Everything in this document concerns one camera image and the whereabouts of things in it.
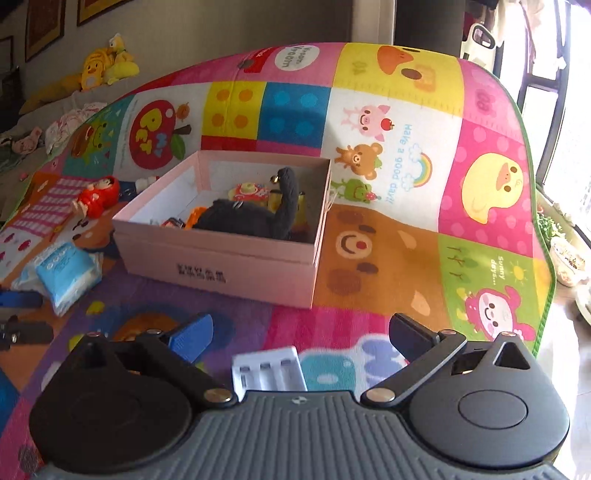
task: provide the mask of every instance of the play mat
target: play mat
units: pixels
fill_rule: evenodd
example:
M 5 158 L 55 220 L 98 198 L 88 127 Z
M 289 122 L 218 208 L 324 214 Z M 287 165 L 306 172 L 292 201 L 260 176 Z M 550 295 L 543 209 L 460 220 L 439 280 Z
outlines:
M 162 175 L 199 149 L 334 159 L 337 199 L 311 310 L 129 275 L 109 239 L 123 203 L 98 220 L 70 216 L 88 179 Z M 536 351 L 554 271 L 533 178 L 521 117 L 499 82 L 468 61 L 413 48 L 267 48 L 189 67 L 112 103 L 34 175 L 0 232 L 4 286 L 62 239 L 108 256 L 102 282 L 68 316 L 47 306 L 30 316 L 54 325 L 49 347 L 0 356 L 0 478 L 37 469 L 28 413 L 91 330 L 125 339 L 209 312 L 215 334 L 198 365 L 216 378 L 231 385 L 236 353 L 295 345 L 310 390 L 356 395 L 405 365 L 387 335 L 395 312 L 473 340 L 513 330 Z

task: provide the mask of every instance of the red toy figure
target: red toy figure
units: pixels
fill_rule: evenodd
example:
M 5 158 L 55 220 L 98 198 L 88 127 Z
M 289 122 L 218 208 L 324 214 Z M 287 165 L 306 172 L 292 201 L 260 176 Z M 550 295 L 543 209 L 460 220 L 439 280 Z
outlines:
M 82 218 L 98 218 L 118 201 L 119 181 L 115 177 L 105 177 L 89 184 L 78 199 L 72 201 L 72 211 Z

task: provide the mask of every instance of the white cloth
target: white cloth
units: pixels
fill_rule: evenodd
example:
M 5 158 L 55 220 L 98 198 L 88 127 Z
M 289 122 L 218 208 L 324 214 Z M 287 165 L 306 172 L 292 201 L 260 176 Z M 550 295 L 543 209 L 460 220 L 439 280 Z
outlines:
M 102 102 L 86 103 L 83 108 L 72 109 L 53 122 L 45 132 L 47 154 L 64 146 L 79 126 L 106 106 L 107 104 Z

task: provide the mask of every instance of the metal screw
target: metal screw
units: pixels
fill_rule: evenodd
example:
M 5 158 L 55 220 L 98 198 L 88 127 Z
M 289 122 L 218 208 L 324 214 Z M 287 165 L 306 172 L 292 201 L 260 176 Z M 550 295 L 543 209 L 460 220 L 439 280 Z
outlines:
M 225 388 L 210 388 L 203 396 L 211 403 L 226 403 L 232 399 L 232 392 Z
M 375 403 L 388 403 L 396 398 L 396 393 L 389 388 L 372 388 L 365 396 Z

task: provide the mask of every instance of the cartoon apple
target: cartoon apple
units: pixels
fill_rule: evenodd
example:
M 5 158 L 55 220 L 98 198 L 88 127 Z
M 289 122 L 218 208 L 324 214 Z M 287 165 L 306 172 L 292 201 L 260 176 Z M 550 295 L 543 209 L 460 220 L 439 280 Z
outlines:
M 182 107 L 184 116 L 188 111 Z M 175 129 L 176 119 L 174 107 L 167 100 L 156 100 L 142 108 L 129 133 L 131 158 L 139 167 L 156 170 L 173 157 L 184 159 L 186 148 L 181 135 L 190 134 L 191 125 Z

